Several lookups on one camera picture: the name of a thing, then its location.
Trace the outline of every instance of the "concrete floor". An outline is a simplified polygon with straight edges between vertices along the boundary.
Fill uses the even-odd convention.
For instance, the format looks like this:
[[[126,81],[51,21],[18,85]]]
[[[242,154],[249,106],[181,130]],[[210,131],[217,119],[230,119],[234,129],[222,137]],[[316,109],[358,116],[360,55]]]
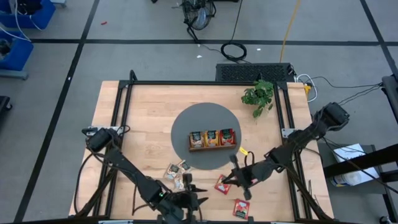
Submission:
[[[167,40],[190,39],[182,23],[182,11],[172,9],[176,2],[179,1],[159,0],[152,4],[150,0],[68,0],[67,8],[57,8],[47,29],[26,30],[30,38],[36,39],[25,66],[29,79],[0,78],[0,95],[10,96],[14,105],[3,119],[0,132],[0,223],[15,218],[65,80],[70,82],[68,94],[24,221],[68,215],[83,155],[84,136],[80,129],[91,124],[103,80],[127,79],[130,69],[140,80],[214,80],[216,64],[226,63],[222,55],[195,44],[167,44]],[[398,47],[392,46],[398,43],[398,1],[366,2],[384,40],[390,42],[392,57],[398,60]],[[98,7],[88,26],[89,43],[92,39],[160,43],[84,44],[81,54],[76,53],[96,3]],[[294,5],[293,0],[244,1],[235,39],[282,40]],[[239,4],[216,2],[216,6],[216,17],[198,32],[200,39],[229,40],[232,35]],[[297,73],[324,76],[335,85],[378,83],[381,77],[392,73],[360,0],[302,0],[289,40],[317,42],[286,46],[284,62],[290,62]],[[328,42],[340,42],[341,46],[330,46]],[[349,46],[346,42],[357,44]],[[246,47],[246,60],[252,63],[279,61],[280,45],[264,42]],[[229,51],[239,53],[236,49]],[[71,69],[74,58],[79,59],[76,70]],[[67,80],[68,74],[73,75],[71,80]],[[315,80],[315,84],[319,96],[310,103],[311,112],[359,91],[337,90],[323,80]],[[377,148],[396,143],[398,125],[381,91],[358,98],[344,108],[351,120],[341,131],[328,134],[330,139],[375,144]],[[334,190],[330,197],[335,217],[341,221],[376,223],[380,216],[387,215],[380,195]]]

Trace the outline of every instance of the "yellow cable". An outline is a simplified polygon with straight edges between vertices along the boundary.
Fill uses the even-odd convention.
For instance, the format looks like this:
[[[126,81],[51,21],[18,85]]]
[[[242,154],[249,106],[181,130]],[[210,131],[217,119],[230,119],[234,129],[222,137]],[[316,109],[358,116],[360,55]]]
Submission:
[[[292,24],[293,24],[294,18],[296,17],[296,13],[297,13],[297,10],[299,9],[300,3],[301,3],[301,0],[297,0],[296,6],[294,6],[293,15],[292,15],[292,18],[290,19],[289,26],[287,27],[287,31],[286,31],[286,34],[285,34],[284,42],[282,44],[282,50],[280,51],[279,63],[282,63],[282,58],[284,56],[286,39],[287,39],[287,36],[289,35],[290,28],[292,27]]]

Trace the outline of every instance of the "metal clamp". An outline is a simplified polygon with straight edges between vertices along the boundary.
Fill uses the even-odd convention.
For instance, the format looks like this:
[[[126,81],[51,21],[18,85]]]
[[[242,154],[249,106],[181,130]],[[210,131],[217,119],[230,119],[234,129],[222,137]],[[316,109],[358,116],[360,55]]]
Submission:
[[[287,137],[292,134],[294,131],[296,131],[297,129],[295,128],[282,128],[281,132],[282,132],[282,138],[287,139]]]

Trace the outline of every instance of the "red snack packet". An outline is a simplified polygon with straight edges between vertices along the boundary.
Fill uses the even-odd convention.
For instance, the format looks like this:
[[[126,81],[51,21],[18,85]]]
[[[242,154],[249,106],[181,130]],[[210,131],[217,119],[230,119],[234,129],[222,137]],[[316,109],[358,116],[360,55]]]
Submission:
[[[226,195],[226,194],[228,194],[228,191],[231,188],[231,184],[223,184],[221,181],[225,178],[226,178],[226,176],[221,174],[220,177],[218,178],[217,183],[214,186],[214,188]]]
[[[231,146],[236,144],[235,132],[232,128],[220,131],[220,143],[222,146]]]
[[[250,203],[245,202],[244,200],[236,199],[234,212],[232,213],[234,216],[238,218],[248,219]]]

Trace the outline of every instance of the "white paper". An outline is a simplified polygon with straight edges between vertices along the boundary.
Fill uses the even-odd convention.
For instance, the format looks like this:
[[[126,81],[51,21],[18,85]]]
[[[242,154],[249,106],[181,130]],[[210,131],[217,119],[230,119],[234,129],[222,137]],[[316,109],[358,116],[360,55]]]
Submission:
[[[363,151],[362,147],[359,144],[353,144],[352,146],[347,146],[347,147],[342,147],[339,149],[335,149],[334,150],[335,153],[337,153],[339,156],[345,158],[345,159],[352,159],[358,156],[363,156],[365,155],[365,152]],[[345,161],[344,159],[336,156],[336,160],[338,162],[343,162]],[[375,168],[370,167],[364,170],[365,172],[371,174],[372,176],[374,176],[375,178],[379,178],[379,174],[376,172]],[[369,180],[372,180],[372,177],[366,175],[364,172],[362,171],[355,171],[357,173],[359,173],[361,175],[361,182],[367,182]]]

